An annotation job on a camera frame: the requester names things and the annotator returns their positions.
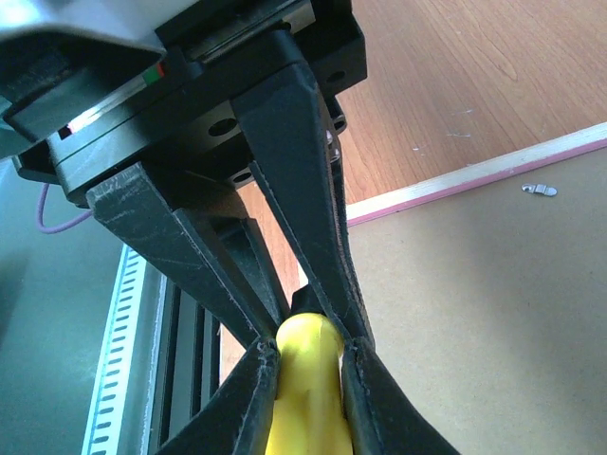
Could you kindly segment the pink picture frame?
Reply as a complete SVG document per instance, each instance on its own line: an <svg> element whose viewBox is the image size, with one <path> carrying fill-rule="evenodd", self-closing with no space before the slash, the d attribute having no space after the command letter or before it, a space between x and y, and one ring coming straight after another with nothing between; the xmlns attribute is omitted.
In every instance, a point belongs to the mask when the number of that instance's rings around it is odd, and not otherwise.
<svg viewBox="0 0 607 455"><path fill-rule="evenodd" d="M356 203L348 215L377 352L452 445L605 452L604 124Z"/></svg>

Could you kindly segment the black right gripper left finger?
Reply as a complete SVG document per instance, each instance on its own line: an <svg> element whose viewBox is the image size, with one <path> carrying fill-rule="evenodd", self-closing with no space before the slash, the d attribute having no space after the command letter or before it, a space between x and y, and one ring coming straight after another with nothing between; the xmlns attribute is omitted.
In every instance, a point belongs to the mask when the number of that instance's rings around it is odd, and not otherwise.
<svg viewBox="0 0 607 455"><path fill-rule="evenodd" d="M280 371L276 341L258 337L189 424L159 454L264 454Z"/></svg>

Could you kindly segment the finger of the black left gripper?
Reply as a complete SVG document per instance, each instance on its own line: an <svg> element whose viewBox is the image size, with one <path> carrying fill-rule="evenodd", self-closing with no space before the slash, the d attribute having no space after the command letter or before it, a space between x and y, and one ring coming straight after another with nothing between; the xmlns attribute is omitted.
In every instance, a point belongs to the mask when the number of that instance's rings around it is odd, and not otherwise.
<svg viewBox="0 0 607 455"><path fill-rule="evenodd" d="M86 192L95 219L209 310L243 345L288 314L257 221L236 190L138 162Z"/></svg>

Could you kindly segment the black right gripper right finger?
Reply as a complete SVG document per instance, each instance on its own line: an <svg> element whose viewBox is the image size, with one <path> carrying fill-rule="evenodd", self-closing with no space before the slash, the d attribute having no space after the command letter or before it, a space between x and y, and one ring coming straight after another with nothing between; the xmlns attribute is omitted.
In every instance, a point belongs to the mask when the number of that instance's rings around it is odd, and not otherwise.
<svg viewBox="0 0 607 455"><path fill-rule="evenodd" d="M345 342L341 378L356 454L456 454L413 406L363 337Z"/></svg>

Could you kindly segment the yellow handled screwdriver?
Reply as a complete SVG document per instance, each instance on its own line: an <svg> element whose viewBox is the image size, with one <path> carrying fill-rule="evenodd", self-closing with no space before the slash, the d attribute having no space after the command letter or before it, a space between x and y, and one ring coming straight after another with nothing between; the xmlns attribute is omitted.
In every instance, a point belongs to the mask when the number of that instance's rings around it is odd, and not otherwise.
<svg viewBox="0 0 607 455"><path fill-rule="evenodd" d="M325 316L288 318L276 336L280 354L267 454L352 454L342 406L340 332Z"/></svg>

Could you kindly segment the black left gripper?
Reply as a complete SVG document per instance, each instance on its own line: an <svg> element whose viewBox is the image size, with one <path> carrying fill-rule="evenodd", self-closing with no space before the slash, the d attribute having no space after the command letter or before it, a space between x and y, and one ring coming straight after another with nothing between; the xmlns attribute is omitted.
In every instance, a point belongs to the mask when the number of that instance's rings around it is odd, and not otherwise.
<svg viewBox="0 0 607 455"><path fill-rule="evenodd" d="M328 115L366 75L348 1L5 1L1 155L84 206L140 160L241 185L250 149L323 312L372 341Z"/></svg>

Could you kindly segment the small metal frame clip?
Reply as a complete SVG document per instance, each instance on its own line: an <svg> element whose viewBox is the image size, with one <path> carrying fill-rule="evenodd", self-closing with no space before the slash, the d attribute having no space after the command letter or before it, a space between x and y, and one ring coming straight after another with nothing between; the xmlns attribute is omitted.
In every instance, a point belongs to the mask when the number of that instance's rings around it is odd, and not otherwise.
<svg viewBox="0 0 607 455"><path fill-rule="evenodd" d="M556 188L544 184L523 184L522 191L545 197L554 197L558 194L558 190Z"/></svg>

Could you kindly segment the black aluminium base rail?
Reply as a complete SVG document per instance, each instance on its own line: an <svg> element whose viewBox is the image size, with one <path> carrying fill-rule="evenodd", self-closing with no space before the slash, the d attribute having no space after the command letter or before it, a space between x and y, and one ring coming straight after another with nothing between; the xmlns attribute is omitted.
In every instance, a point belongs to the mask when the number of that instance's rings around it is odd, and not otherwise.
<svg viewBox="0 0 607 455"><path fill-rule="evenodd" d="M149 454L186 427L219 388L218 320L171 281L161 297Z"/></svg>

